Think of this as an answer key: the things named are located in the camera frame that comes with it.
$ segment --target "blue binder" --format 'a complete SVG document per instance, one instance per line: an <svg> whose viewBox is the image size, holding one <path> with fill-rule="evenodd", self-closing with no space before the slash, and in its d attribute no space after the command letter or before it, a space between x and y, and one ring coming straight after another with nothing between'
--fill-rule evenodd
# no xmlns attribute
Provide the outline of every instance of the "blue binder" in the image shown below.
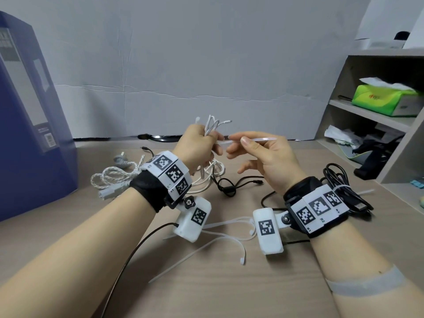
<svg viewBox="0 0 424 318"><path fill-rule="evenodd" d="M77 152L32 27L0 11L0 221L77 189Z"/></svg>

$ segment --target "shelf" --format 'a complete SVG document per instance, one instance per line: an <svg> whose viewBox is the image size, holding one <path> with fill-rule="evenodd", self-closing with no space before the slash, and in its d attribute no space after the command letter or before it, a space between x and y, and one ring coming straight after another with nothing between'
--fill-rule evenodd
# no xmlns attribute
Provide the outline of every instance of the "shelf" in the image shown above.
<svg viewBox="0 0 424 318"><path fill-rule="evenodd" d="M368 109L364 109L358 106L353 106L350 101L346 100L330 100L329 105L338 107L345 111L354 113L356 115L371 119L375 122L379 122L383 125L389 126L391 128L403 131L405 133L411 128L412 123L415 120L415 117L389 117L379 113L372 112Z"/></svg>
<svg viewBox="0 0 424 318"><path fill-rule="evenodd" d="M346 155L343 153L343 151L340 149L340 147L330 138L320 138L316 140L318 143L323 145L328 150L331 150L334 154L336 154L338 157L340 157L342 160L348 162L353 167L361 167L361 164L349 160Z"/></svg>
<svg viewBox="0 0 424 318"><path fill-rule="evenodd" d="M384 188L395 194L402 201L411 205L414 209L424 214L424 208L420 206L419 198L424 196L424 189L419 189L411 183L381 184Z"/></svg>
<svg viewBox="0 0 424 318"><path fill-rule="evenodd" d="M379 56L379 57L424 57L424 49L366 49L355 50L352 56Z"/></svg>

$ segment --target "qr-like marker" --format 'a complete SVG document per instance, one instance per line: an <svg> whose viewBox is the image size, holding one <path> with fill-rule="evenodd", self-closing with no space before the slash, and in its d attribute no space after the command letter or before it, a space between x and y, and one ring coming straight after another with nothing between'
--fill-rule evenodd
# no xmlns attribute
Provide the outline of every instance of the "qr-like marker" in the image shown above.
<svg viewBox="0 0 424 318"><path fill-rule="evenodd" d="M206 218L206 212L200 210L199 208L196 208L193 216L191 217L191 220L193 222L196 222L198 225L202 225L205 218Z"/></svg>
<svg viewBox="0 0 424 318"><path fill-rule="evenodd" d="M177 189L179 195L183 194L185 190L188 189L188 184L185 178L183 178L183 180L179 182L175 188Z"/></svg>
<svg viewBox="0 0 424 318"><path fill-rule="evenodd" d="M342 203L342 201L340 200L340 198L337 196L336 193L334 192L327 192L324 193L324 197L327 199L327 201L332 205L332 206L337 206L339 204Z"/></svg>
<svg viewBox="0 0 424 318"><path fill-rule="evenodd" d="M172 182L176 182L178 181L181 176L183 176L183 172L180 171L180 169L178 168L178 166L173 165L171 166L165 173L167 175L167 177L169 177L171 179Z"/></svg>
<svg viewBox="0 0 424 318"><path fill-rule="evenodd" d="M261 235L271 235L275 233L271 220L258 221Z"/></svg>
<svg viewBox="0 0 424 318"><path fill-rule="evenodd" d="M311 206L311 208L314 209L314 211L318 215L331 210L331 208L327 205L327 203L325 203L322 197L318 197L316 200L310 202L309 205Z"/></svg>
<svg viewBox="0 0 424 318"><path fill-rule="evenodd" d="M297 211L296 215L302 221L303 225L307 225L316 219L306 206Z"/></svg>
<svg viewBox="0 0 424 318"><path fill-rule="evenodd" d="M165 155L162 155L161 157L157 158L154 162L154 165L159 167L161 170L166 169L169 165L172 164L172 160L167 158Z"/></svg>

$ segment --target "barcode sticker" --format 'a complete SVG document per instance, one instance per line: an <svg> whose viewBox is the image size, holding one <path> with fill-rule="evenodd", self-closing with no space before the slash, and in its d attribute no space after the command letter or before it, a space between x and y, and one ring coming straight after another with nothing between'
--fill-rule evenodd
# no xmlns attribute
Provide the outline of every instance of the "barcode sticker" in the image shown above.
<svg viewBox="0 0 424 318"><path fill-rule="evenodd" d="M55 142L55 140L53 138L52 133L44 134L44 137L45 137L45 139L47 141L47 145L49 145L49 147L56 146L56 142Z"/></svg>

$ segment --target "metal bolt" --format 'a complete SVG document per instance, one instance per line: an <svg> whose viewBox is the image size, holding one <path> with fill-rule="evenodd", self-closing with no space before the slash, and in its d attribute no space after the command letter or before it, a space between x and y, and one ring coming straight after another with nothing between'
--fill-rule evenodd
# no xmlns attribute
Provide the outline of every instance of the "metal bolt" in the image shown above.
<svg viewBox="0 0 424 318"><path fill-rule="evenodd" d="M282 221L284 224L290 224L290 218L289 218L287 215L283 215L283 216L281 217L281 221Z"/></svg>

